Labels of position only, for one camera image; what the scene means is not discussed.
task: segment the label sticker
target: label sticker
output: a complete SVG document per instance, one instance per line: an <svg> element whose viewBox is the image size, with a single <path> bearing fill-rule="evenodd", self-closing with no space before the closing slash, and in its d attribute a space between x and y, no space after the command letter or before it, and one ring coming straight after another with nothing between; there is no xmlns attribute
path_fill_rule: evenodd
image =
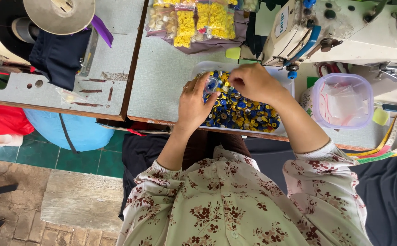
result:
<svg viewBox="0 0 397 246"><path fill-rule="evenodd" d="M286 31L286 26L288 25L288 12L289 6L280 11L280 22L275 26L275 35L277 38Z"/></svg>

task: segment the brick floor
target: brick floor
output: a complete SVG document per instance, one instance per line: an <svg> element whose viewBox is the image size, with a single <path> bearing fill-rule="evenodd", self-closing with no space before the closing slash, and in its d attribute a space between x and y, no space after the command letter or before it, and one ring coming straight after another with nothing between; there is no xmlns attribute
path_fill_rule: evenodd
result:
<svg viewBox="0 0 397 246"><path fill-rule="evenodd" d="M114 246L118 233L47 223L40 209L50 169L0 161L0 185L19 183L0 195L0 246Z"/></svg>

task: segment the blue sack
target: blue sack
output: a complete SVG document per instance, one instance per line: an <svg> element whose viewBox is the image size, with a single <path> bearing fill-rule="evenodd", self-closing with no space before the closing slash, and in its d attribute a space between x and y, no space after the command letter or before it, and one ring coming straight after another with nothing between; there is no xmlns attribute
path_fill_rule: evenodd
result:
<svg viewBox="0 0 397 246"><path fill-rule="evenodd" d="M24 109L25 115L34 128L48 141L71 150L66 141L58 113ZM100 126L95 118L62 114L66 131L77 151L89 151L102 148L109 143L113 129Z"/></svg>

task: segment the shirt button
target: shirt button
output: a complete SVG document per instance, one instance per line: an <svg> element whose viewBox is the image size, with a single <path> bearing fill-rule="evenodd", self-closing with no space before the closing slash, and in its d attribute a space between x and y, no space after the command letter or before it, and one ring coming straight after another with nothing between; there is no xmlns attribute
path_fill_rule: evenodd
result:
<svg viewBox="0 0 397 246"><path fill-rule="evenodd" d="M230 235L231 235L233 238L238 238L238 232L231 232Z"/></svg>

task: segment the scissors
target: scissors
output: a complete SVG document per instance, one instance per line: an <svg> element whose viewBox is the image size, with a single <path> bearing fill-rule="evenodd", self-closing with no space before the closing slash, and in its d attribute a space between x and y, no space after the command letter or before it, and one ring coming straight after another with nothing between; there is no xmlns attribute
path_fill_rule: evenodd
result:
<svg viewBox="0 0 397 246"><path fill-rule="evenodd" d="M324 70L327 71L327 74L332 74L332 73L339 73L339 74L349 74L349 64L347 63L341 63L341 62L334 62L333 64L329 64L327 62L323 62L320 65L318 65L318 75L320 77L323 77L323 67L325 68Z"/></svg>

